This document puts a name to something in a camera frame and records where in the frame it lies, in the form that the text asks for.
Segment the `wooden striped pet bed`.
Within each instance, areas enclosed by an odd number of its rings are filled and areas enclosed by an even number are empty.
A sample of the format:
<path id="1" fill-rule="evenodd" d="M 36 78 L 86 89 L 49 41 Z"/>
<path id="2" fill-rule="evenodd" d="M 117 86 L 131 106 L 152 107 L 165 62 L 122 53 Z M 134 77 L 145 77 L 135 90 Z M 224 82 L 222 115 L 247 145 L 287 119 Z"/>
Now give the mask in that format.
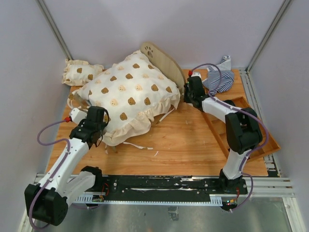
<path id="1" fill-rule="evenodd" d="M 183 74 L 181 68 L 177 64 L 177 62 L 153 43 L 144 42 L 139 50 L 143 54 L 145 54 L 147 56 L 147 58 L 150 60 L 150 62 L 153 65 L 155 65 L 168 79 L 170 79 L 171 81 L 173 81 L 176 84 L 176 86 L 178 87 L 178 89 L 179 89 L 179 91 L 182 95 L 183 92 L 184 92 L 185 77 L 184 77 L 184 74 Z M 79 98 L 81 100 L 81 102 L 86 102 L 86 101 L 82 100 L 78 96 L 78 94 L 74 93 L 74 96 Z"/>

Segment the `large bear print cushion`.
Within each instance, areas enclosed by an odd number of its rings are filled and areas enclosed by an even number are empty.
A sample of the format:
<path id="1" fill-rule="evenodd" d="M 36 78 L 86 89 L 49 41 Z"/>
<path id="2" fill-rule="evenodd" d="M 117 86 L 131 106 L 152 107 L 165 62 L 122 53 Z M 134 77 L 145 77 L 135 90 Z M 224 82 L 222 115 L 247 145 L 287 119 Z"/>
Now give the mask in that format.
<path id="1" fill-rule="evenodd" d="M 117 146 L 147 133 L 154 117 L 177 108 L 181 93 L 140 50 L 104 70 L 75 91 L 91 106 L 105 108 L 110 117 L 103 142 Z"/>

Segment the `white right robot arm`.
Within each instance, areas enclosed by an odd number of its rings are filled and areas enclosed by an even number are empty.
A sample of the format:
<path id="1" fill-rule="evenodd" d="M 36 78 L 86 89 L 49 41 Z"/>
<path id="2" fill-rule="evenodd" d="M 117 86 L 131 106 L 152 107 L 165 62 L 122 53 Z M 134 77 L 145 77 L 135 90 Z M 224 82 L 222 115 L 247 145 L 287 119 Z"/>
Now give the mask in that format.
<path id="1" fill-rule="evenodd" d="M 252 108 L 239 108 L 227 101 L 206 94 L 201 78 L 190 76 L 184 85 L 184 102 L 210 114 L 225 124 L 226 139 L 229 145 L 227 162 L 219 174 L 219 189 L 230 193 L 243 177 L 243 167 L 263 139 L 259 119 Z"/>

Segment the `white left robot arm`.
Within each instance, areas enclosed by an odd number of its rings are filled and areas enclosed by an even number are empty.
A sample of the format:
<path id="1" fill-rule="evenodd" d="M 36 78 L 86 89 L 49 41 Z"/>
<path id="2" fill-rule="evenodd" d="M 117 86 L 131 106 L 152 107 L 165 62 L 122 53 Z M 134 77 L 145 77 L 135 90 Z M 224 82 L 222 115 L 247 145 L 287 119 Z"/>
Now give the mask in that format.
<path id="1" fill-rule="evenodd" d="M 29 184 L 24 191 L 27 216 L 33 229 L 40 229 L 35 225 L 36 220 L 47 226 L 58 226 L 83 192 L 88 189 L 98 191 L 103 187 L 102 171 L 98 167 L 86 166 L 76 177 L 70 176 L 90 148 L 100 144 L 109 121 L 109 113 L 103 107 L 91 106 L 87 111 L 74 108 L 62 120 L 77 125 L 68 138 L 44 143 L 37 136 L 38 143 L 43 146 L 59 142 L 66 145 L 48 173 L 37 184 Z"/>

